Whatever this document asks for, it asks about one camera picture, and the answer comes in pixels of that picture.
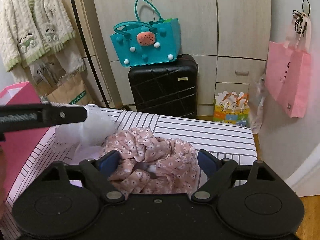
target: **pink paper bag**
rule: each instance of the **pink paper bag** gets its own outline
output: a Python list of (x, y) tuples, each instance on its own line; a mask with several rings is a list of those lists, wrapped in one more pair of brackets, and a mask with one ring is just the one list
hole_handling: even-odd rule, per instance
[(298, 49), (299, 42), (302, 41), (302, 31), (294, 40), (287, 37), (283, 44), (275, 42), (269, 44), (265, 85), (289, 117), (303, 117), (308, 105), (311, 77), (311, 55), (308, 53), (311, 22), (305, 13), (302, 15), (302, 26), (307, 23), (303, 48), (300, 46)]
[[(1, 105), (38, 103), (41, 103), (41, 101), (29, 82), (7, 86), (0, 92)], [(5, 197), (8, 195), (23, 165), (47, 130), (48, 128), (39, 128), (4, 133), (6, 141), (0, 142), (0, 145), (6, 161)]]

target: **white and black striped fabric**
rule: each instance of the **white and black striped fabric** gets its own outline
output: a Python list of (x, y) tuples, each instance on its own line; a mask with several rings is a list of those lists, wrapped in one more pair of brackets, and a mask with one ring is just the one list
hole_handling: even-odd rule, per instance
[[(55, 106), (69, 106), (53, 103)], [(116, 109), (101, 109), (116, 122), (118, 130), (132, 127), (150, 127), (154, 135), (164, 138), (180, 138), (191, 143), (197, 151), (205, 149), (215, 157), (230, 158), (239, 164), (252, 165), (257, 159), (253, 135), (249, 128), (209, 121), (169, 117), (158, 114), (128, 112)], [(77, 145), (66, 147), (55, 139), (55, 128), (51, 127), (37, 144), (25, 165), (17, 175), (5, 202), (0, 229), (5, 240), (17, 239), (20, 232), (15, 225), (11, 210), (13, 203), (28, 185), (53, 161), (70, 163)], [(199, 169), (197, 188), (208, 180)]]

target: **colorful gift bag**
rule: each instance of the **colorful gift bag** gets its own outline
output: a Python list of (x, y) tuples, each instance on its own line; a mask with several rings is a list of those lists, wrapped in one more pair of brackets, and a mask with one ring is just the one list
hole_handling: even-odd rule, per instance
[(231, 123), (242, 127), (246, 126), (250, 111), (248, 94), (241, 92), (237, 96), (236, 92), (228, 93), (227, 91), (223, 91), (215, 96), (214, 99), (214, 122)]
[[(266, 87), (282, 109), (290, 117), (303, 117), (308, 104), (311, 77), (311, 55), (308, 53), (311, 40), (311, 22), (302, 13), (302, 26), (307, 23), (305, 37), (287, 36), (285, 43), (270, 42), (266, 72)], [(294, 30), (295, 18), (291, 29)], [(304, 46), (299, 46), (305, 39)]]
[(135, 3), (135, 14), (138, 21), (128, 21), (113, 27), (116, 33), (110, 36), (120, 63), (124, 67), (150, 65), (171, 62), (177, 59), (180, 50), (180, 25), (178, 19), (164, 20), (159, 11), (148, 3), (158, 14), (157, 22), (140, 21)]

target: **wooden floor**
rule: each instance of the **wooden floor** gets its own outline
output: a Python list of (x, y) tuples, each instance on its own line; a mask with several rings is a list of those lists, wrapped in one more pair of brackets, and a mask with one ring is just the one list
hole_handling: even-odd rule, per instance
[[(197, 119), (212, 121), (212, 116), (197, 116)], [(258, 159), (261, 159), (258, 135), (254, 135)], [(301, 240), (320, 240), (320, 195), (301, 197), (305, 208), (303, 221), (297, 231)]]

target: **clear plastic bag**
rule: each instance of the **clear plastic bag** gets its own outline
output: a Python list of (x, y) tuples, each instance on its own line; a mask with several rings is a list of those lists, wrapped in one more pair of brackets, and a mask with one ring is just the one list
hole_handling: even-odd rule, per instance
[(72, 158), (70, 165), (77, 165), (82, 160), (95, 159), (98, 160), (102, 155), (103, 147), (102, 146), (85, 146), (79, 147), (75, 155)]
[(252, 82), (249, 87), (250, 99), (248, 105), (250, 107), (249, 112), (249, 125), (253, 134), (258, 134), (263, 121), (263, 104), (268, 90), (266, 89), (264, 82), (266, 74), (263, 74), (258, 82)]
[(82, 123), (62, 124), (56, 127), (56, 138), (60, 142), (82, 146), (101, 145), (107, 136), (116, 131), (116, 125), (107, 112), (101, 111), (97, 105), (87, 105), (88, 117)]

